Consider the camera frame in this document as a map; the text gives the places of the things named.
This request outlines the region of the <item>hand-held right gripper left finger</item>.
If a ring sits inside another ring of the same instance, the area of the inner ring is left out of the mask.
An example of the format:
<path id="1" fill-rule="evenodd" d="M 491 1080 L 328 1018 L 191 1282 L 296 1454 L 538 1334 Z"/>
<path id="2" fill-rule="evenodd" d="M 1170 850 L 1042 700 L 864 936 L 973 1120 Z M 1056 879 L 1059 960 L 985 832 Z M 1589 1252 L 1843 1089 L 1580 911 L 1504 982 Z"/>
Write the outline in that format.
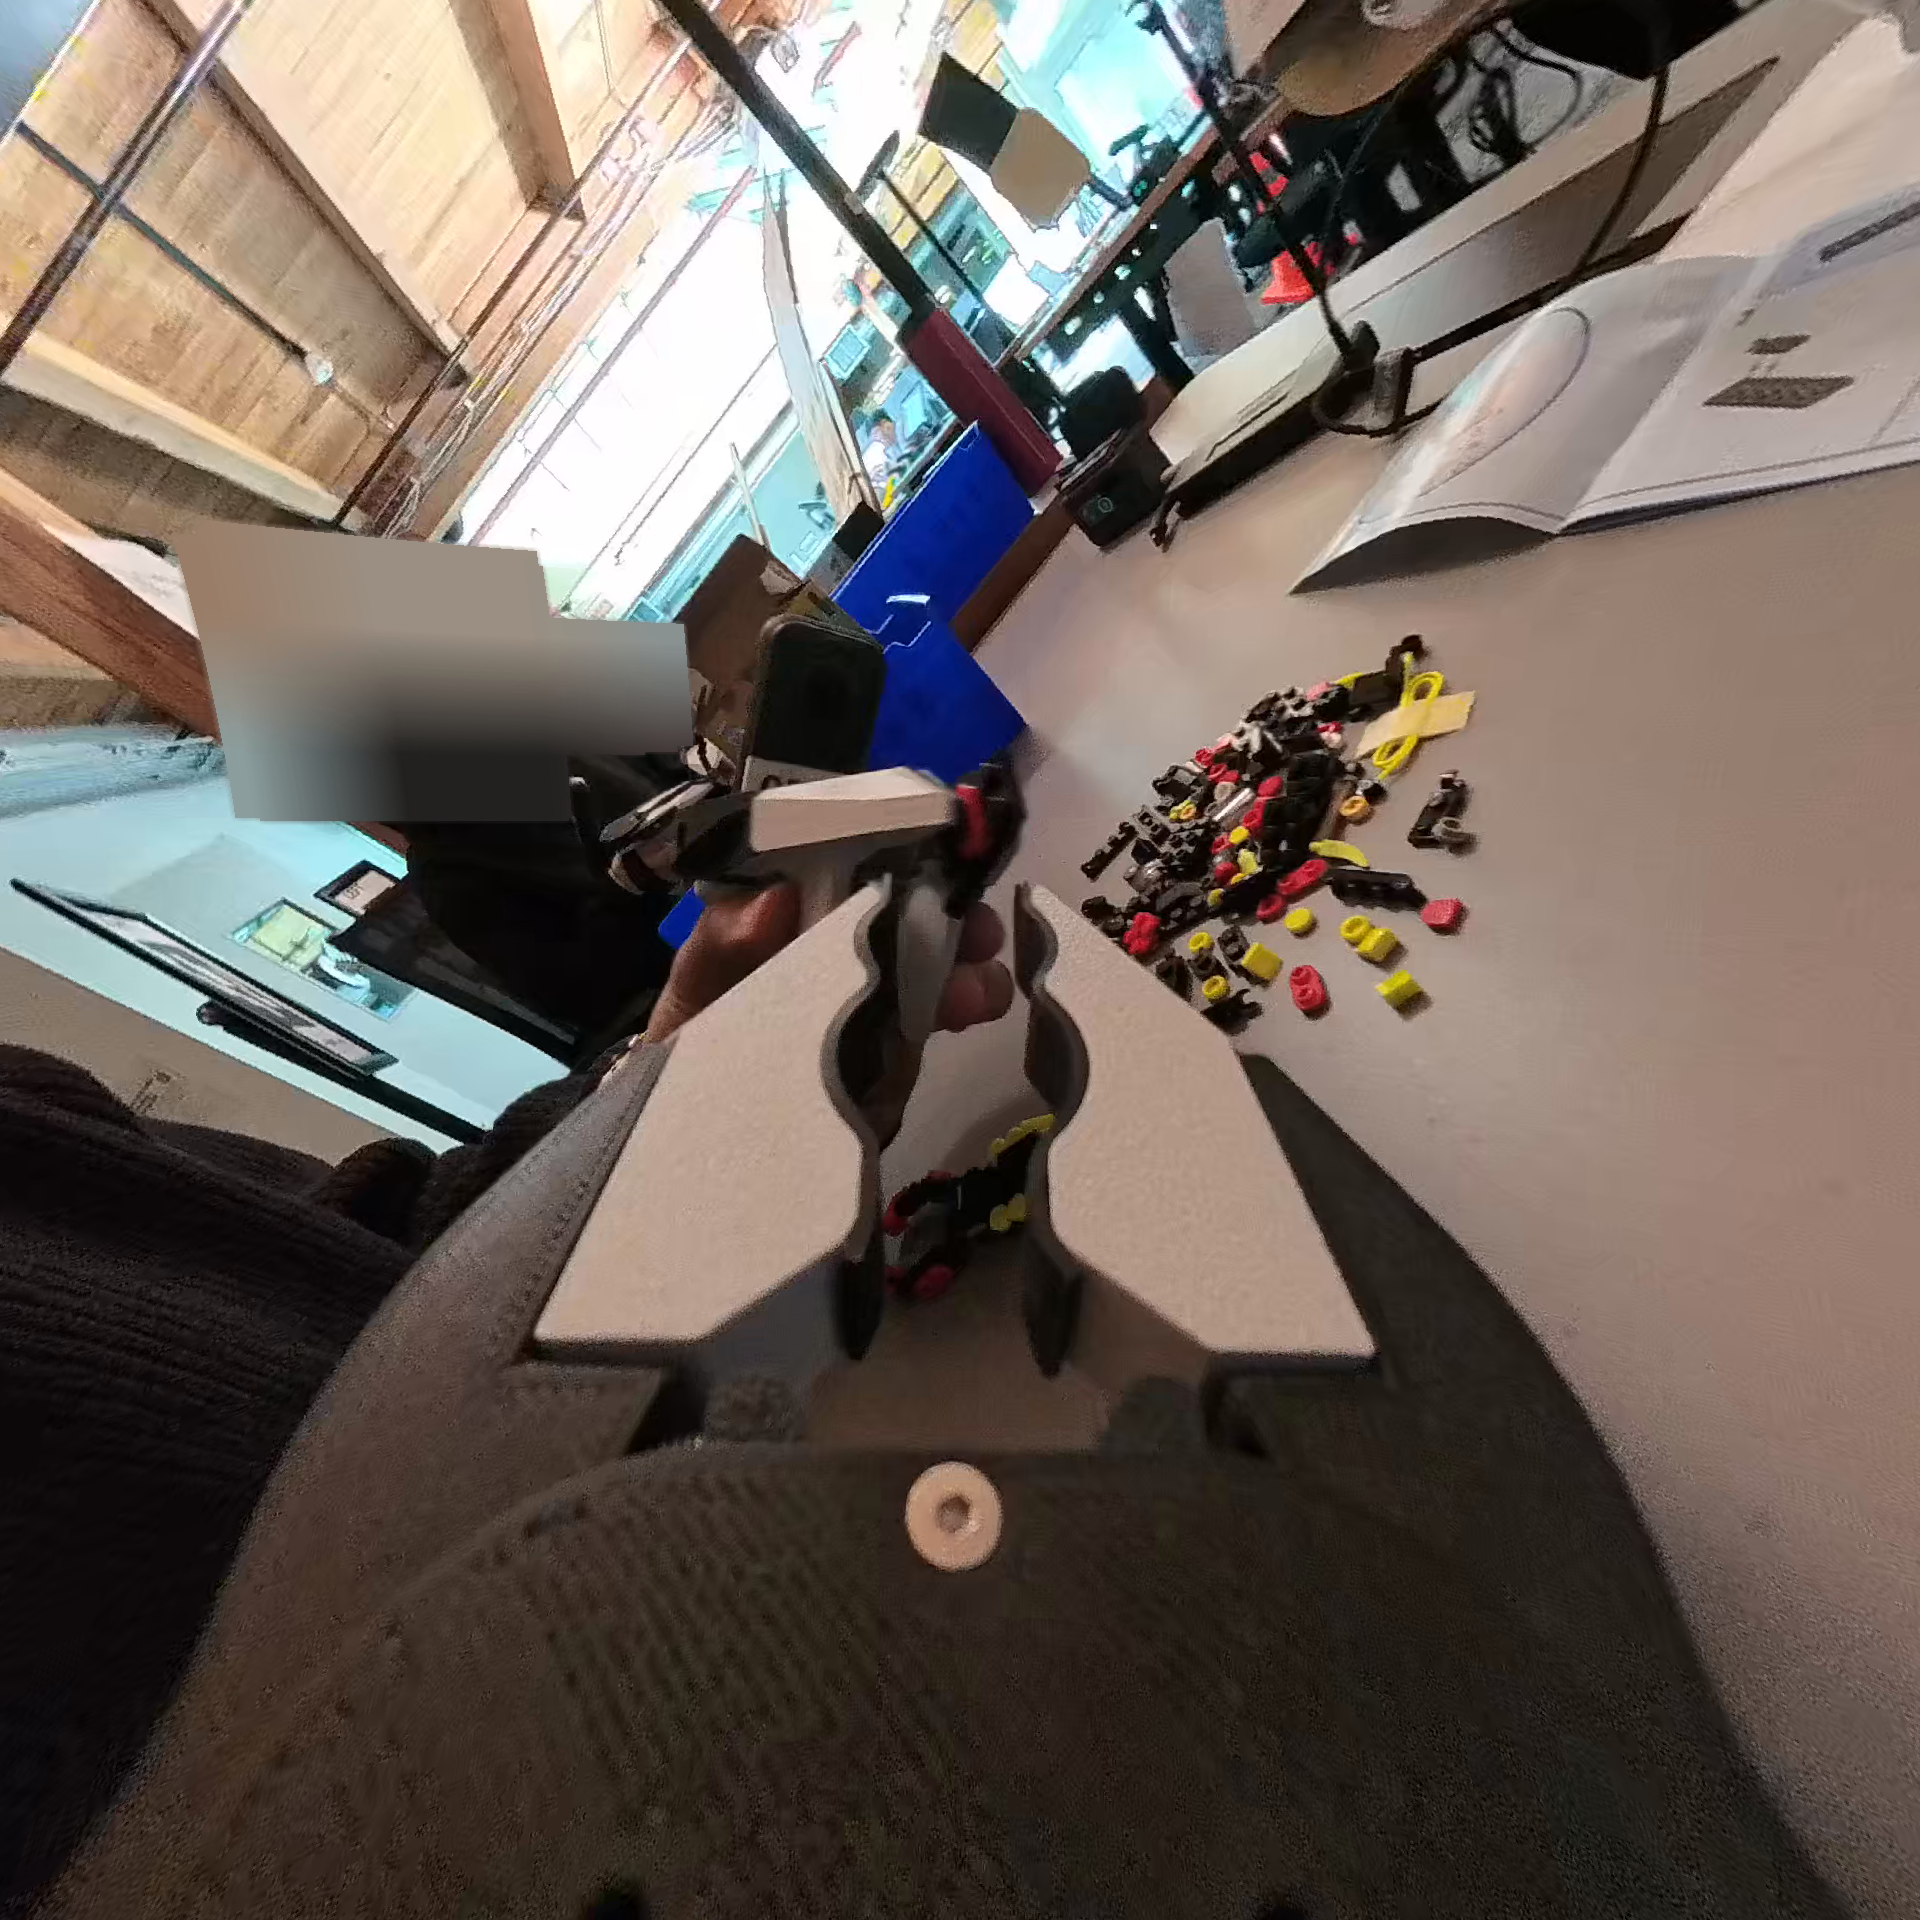
<path id="1" fill-rule="evenodd" d="M 839 1044 L 891 890 L 861 884 L 673 1038 L 539 1310 L 543 1357 L 796 1390 L 834 1365 L 843 1265 L 877 1221 Z"/>

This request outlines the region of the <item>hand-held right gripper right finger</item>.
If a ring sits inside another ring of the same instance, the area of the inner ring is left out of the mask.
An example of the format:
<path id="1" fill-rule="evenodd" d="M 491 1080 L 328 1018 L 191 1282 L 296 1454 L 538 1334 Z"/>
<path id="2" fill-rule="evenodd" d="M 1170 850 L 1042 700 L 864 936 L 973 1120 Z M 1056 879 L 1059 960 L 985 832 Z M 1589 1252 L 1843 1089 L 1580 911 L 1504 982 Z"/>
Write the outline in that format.
<path id="1" fill-rule="evenodd" d="M 1203 1424 L 1234 1384 L 1367 1377 L 1378 1340 L 1232 1039 L 1049 887 L 1012 897 L 1026 1346 L 1104 1425 Z"/>

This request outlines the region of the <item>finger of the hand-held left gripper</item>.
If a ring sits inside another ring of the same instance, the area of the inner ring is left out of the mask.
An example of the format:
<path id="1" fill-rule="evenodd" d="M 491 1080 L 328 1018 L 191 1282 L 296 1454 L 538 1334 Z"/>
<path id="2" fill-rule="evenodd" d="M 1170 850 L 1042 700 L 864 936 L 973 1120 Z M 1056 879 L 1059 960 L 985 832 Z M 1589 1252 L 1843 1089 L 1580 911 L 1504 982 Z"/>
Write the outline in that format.
<path id="1" fill-rule="evenodd" d="M 917 844 L 957 816 L 953 785 L 904 765 L 771 784 L 752 794 L 748 850 L 775 856 L 843 844 Z"/>

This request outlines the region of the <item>black yellow red lego model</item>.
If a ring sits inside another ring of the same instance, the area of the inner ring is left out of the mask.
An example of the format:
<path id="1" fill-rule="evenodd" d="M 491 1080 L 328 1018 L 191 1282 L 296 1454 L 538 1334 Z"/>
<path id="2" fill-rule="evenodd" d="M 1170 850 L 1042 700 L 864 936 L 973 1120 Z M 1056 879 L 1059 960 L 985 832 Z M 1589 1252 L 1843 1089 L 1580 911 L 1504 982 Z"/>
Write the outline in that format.
<path id="1" fill-rule="evenodd" d="M 1052 1110 L 1023 1120 L 992 1140 L 980 1164 L 937 1168 L 888 1200 L 880 1232 L 895 1301 L 924 1304 L 947 1295 L 980 1245 L 1025 1226 L 1026 1175 L 1055 1125 Z"/>

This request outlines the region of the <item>pile of lego pieces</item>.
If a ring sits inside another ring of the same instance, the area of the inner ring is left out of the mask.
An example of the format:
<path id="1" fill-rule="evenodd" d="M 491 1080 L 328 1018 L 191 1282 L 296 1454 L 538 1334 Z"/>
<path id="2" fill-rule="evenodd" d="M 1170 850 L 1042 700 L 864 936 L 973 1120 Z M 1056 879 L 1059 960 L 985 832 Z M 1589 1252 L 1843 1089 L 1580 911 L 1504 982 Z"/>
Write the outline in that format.
<path id="1" fill-rule="evenodd" d="M 1420 633 L 1369 670 L 1268 690 L 1162 767 L 1089 853 L 1082 916 L 1232 1039 L 1268 1001 L 1330 1018 L 1337 965 L 1308 956 L 1314 938 L 1347 953 L 1393 1016 L 1420 1014 L 1434 998 L 1413 968 L 1420 932 L 1457 936 L 1471 908 L 1405 855 L 1463 856 L 1477 832 L 1465 775 L 1411 776 L 1473 710 Z"/>

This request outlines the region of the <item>person's left forearm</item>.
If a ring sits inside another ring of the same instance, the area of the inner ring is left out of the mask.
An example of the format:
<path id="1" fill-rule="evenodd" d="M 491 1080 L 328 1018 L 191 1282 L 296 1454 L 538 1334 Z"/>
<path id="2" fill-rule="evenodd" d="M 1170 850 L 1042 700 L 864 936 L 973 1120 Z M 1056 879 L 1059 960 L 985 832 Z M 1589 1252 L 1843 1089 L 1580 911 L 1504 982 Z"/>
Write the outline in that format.
<path id="1" fill-rule="evenodd" d="M 520 1095 L 473 1143 L 432 1152 L 421 1140 L 395 1135 L 356 1148 L 319 1177 L 303 1200 L 417 1256 L 603 1082 L 635 1064 L 643 1047 L 641 1036 L 624 1038 L 588 1066 Z"/>

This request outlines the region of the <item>person's left hand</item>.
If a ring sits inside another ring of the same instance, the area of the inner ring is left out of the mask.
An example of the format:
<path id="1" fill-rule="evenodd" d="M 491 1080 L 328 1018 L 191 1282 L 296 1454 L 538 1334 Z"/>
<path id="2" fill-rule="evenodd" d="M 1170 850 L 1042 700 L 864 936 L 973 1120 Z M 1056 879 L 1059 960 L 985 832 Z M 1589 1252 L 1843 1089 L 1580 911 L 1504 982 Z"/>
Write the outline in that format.
<path id="1" fill-rule="evenodd" d="M 752 895 L 725 895 L 708 904 L 680 948 L 650 1024 L 635 1041 L 665 1044 L 683 1024 L 771 965 L 799 936 L 801 893 L 791 882 L 775 882 Z M 1003 944 L 1007 932 L 996 910 L 973 902 L 957 929 L 933 1030 L 964 1033 L 1009 1014 L 1018 984 L 1003 965 Z M 906 1039 L 891 1026 L 880 1036 L 880 1066 L 857 1101 L 877 1145 L 890 1145 L 899 1134 L 921 1077 L 924 1048 L 924 1039 Z"/>

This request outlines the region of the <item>cardboard box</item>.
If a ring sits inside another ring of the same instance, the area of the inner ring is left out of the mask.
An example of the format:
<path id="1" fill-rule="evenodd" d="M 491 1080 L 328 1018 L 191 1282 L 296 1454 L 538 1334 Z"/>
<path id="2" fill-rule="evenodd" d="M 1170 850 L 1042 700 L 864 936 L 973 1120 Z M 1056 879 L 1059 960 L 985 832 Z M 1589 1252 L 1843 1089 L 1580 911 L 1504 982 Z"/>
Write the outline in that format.
<path id="1" fill-rule="evenodd" d="M 785 617 L 843 623 L 839 608 L 752 535 L 736 535 L 680 612 L 692 729 L 731 764 L 748 750 L 762 633 Z"/>

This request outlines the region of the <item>blue plastic bin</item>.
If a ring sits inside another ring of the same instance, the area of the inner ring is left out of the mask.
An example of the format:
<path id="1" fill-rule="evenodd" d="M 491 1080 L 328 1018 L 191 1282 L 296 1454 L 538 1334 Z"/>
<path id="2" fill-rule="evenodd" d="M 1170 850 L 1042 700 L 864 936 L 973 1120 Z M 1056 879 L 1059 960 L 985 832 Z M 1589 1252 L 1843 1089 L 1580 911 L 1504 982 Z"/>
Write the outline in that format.
<path id="1" fill-rule="evenodd" d="M 869 638 L 848 620 L 825 625 Z M 872 640 L 882 649 L 884 687 L 874 717 L 869 773 L 904 765 L 956 785 L 984 760 L 1007 753 L 1025 732 L 1018 709 L 945 625 L 924 623 L 899 644 Z M 748 752 L 731 784 L 685 782 L 663 798 L 663 808 L 674 813 L 682 804 L 743 785 Z M 890 873 L 880 858 L 869 871 Z M 690 879 L 660 882 L 677 882 L 683 893 L 704 901 Z"/>
<path id="2" fill-rule="evenodd" d="M 900 598 L 924 604 L 930 617 L 952 623 L 1033 516 L 1029 493 L 972 422 L 884 521 L 833 590 L 833 601 L 874 636 Z"/>

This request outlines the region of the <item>maroon panel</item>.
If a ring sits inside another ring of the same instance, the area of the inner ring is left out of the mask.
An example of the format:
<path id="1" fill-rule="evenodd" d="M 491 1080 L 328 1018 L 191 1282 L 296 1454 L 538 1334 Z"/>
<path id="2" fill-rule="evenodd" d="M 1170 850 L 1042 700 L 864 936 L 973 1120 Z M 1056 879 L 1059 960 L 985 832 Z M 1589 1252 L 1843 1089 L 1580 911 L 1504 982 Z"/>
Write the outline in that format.
<path id="1" fill-rule="evenodd" d="M 914 306 L 900 324 L 899 343 L 906 360 L 927 377 L 957 421 L 980 426 L 1023 492 L 1042 493 L 1063 466 L 1063 455 L 953 314 L 937 304 Z"/>

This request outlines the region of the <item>small black case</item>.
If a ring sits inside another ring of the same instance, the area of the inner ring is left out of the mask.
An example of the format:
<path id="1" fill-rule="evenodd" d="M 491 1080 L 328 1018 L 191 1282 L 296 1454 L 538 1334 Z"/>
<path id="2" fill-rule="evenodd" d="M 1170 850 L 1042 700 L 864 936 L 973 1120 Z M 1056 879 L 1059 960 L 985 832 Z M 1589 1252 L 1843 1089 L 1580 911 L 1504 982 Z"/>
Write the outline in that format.
<path id="1" fill-rule="evenodd" d="M 1170 460 L 1143 422 L 1109 433 L 1061 472 L 1059 498 L 1096 550 L 1148 525 L 1168 489 Z"/>

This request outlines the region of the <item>black flat device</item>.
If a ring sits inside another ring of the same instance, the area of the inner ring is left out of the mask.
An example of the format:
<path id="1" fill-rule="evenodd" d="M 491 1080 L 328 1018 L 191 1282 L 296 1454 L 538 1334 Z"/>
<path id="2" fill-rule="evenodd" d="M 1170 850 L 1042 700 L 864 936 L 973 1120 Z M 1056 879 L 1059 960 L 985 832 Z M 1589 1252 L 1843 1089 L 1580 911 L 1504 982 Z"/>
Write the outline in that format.
<path id="1" fill-rule="evenodd" d="M 1281 383 L 1203 438 L 1199 449 L 1168 471 L 1155 540 L 1163 544 L 1176 522 L 1213 506 L 1287 460 L 1325 418 L 1345 421 L 1356 400 L 1371 390 L 1378 351 L 1377 329 L 1363 319 L 1352 326 L 1347 350 L 1319 343 Z"/>

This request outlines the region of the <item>black steel column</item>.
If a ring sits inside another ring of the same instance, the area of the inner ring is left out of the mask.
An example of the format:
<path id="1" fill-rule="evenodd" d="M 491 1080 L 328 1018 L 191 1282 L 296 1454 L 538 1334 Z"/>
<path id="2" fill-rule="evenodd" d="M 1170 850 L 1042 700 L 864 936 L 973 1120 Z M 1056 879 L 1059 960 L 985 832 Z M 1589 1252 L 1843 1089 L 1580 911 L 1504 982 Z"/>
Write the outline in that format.
<path id="1" fill-rule="evenodd" d="M 864 253 L 904 301 L 904 329 L 914 332 L 937 314 L 937 298 L 924 273 L 899 242 L 872 214 L 864 201 L 841 177 L 819 144 L 804 132 L 794 111 L 762 79 L 755 58 L 731 39 L 723 21 L 704 2 L 660 2 L 690 46 L 708 61 L 746 108 L 748 116 L 778 144 L 787 161 L 827 206 L 833 218 Z"/>

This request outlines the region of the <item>black knitted sweater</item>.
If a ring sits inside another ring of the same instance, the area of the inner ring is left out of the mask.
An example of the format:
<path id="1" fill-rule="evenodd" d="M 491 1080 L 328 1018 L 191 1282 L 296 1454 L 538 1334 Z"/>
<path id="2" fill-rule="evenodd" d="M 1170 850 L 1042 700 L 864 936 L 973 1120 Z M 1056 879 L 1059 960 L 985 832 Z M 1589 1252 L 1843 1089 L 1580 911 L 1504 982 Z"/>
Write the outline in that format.
<path id="1" fill-rule="evenodd" d="M 279 1454 L 412 1256 L 436 1156 L 338 1165 L 3 1069 L 3 1898 L 33 1908 L 179 1688 Z"/>

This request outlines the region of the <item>wooden beam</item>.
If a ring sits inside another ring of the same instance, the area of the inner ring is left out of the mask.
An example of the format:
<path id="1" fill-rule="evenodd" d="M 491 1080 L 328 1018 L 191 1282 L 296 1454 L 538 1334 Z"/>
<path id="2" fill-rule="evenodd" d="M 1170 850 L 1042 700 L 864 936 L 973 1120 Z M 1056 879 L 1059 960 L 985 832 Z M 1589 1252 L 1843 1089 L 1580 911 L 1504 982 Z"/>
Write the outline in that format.
<path id="1" fill-rule="evenodd" d="M 89 527 L 3 471 L 3 609 L 100 668 L 143 702 L 217 735 L 201 641 L 191 614 L 157 606 L 75 545 Z"/>

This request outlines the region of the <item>open instruction booklet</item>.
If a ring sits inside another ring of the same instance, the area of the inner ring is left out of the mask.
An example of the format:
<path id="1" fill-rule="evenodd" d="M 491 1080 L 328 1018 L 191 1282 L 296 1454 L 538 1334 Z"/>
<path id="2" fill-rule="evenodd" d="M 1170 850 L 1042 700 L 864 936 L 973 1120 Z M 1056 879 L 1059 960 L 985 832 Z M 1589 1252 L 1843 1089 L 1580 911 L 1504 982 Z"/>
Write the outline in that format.
<path id="1" fill-rule="evenodd" d="M 1651 260 L 1552 298 L 1405 436 L 1295 590 L 1916 460 L 1906 183 L 1770 255 Z"/>

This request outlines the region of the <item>framed wall poster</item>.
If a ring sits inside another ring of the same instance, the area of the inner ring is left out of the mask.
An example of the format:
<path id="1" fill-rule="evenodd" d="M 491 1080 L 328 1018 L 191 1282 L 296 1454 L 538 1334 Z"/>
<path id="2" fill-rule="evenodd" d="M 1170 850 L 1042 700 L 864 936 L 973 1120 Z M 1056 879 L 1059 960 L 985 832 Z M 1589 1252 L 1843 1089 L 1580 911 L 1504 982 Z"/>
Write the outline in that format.
<path id="1" fill-rule="evenodd" d="M 306 1008 L 300 998 L 288 998 L 283 991 L 255 980 L 140 908 L 75 895 L 33 879 L 11 879 L 10 887 L 13 893 L 55 911 L 63 920 L 93 932 L 112 948 L 131 953 L 200 991 L 207 1005 L 225 1012 L 232 1030 L 251 1036 L 255 1041 L 279 1048 L 296 1062 L 324 1064 L 351 1077 L 378 1077 L 399 1064 L 399 1058 L 386 1048 L 361 1039 L 351 1028 Z"/>

